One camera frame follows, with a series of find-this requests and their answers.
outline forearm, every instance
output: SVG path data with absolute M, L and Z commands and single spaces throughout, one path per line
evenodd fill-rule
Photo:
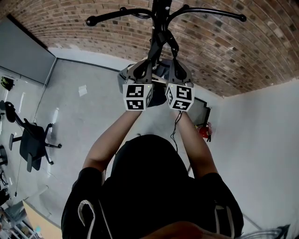
M 209 147 L 198 133 L 186 112 L 182 113 L 177 126 L 194 176 L 200 178 L 207 173 L 217 173 Z
M 126 111 L 119 117 L 95 141 L 86 157 L 83 168 L 92 166 L 98 168 L 100 171 L 105 170 L 141 112 Z

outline skin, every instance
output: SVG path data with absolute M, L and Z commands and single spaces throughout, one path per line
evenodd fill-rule
M 112 157 L 116 154 L 127 133 L 141 115 L 141 111 L 126 111 L 114 122 L 93 144 L 83 168 L 92 167 L 100 172 L 106 170 Z M 174 120 L 178 111 L 173 112 Z M 211 152 L 202 139 L 188 114 L 182 113 L 177 127 L 195 178 L 201 178 L 208 173 L 218 173 Z M 200 239 L 202 231 L 189 222 L 177 222 L 167 225 L 142 239 Z

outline black sleeve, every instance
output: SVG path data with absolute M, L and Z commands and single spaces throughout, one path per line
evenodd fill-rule
M 88 227 L 84 227 L 78 216 L 78 207 L 83 200 L 96 203 L 100 195 L 102 174 L 94 168 L 85 168 L 73 184 L 71 194 L 64 207 L 61 220 L 63 239 L 86 238 Z
M 202 191 L 216 206 L 220 234 L 231 237 L 231 225 L 229 223 L 229 214 L 231 213 L 234 223 L 234 234 L 235 237 L 239 237 L 244 226 L 243 214 L 233 194 L 220 175 L 210 173 L 204 175 L 199 181 Z

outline red object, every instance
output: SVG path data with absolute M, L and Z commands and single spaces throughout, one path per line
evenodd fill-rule
M 199 127 L 198 128 L 198 132 L 200 133 L 200 135 L 205 138 L 208 139 L 208 141 L 211 142 L 211 135 L 212 135 L 212 126 L 211 123 L 208 122 L 206 127 Z

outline office chair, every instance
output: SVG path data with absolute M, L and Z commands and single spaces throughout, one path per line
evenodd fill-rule
M 10 102 L 0 102 L 0 109 L 6 112 L 6 118 L 9 122 L 16 122 L 19 126 L 23 127 L 23 135 L 21 137 L 14 138 L 14 135 L 10 135 L 9 149 L 12 150 L 13 143 L 21 141 L 20 155 L 27 161 L 27 171 L 31 172 L 32 167 L 37 171 L 40 169 L 42 157 L 46 157 L 48 163 L 53 165 L 54 162 L 49 160 L 46 146 L 50 148 L 61 148 L 62 145 L 57 146 L 48 144 L 45 142 L 49 128 L 52 124 L 48 124 L 46 131 L 42 127 L 37 126 L 36 123 L 31 124 L 27 119 L 24 119 L 25 123 L 21 121 L 19 116 L 15 112 L 14 105 Z

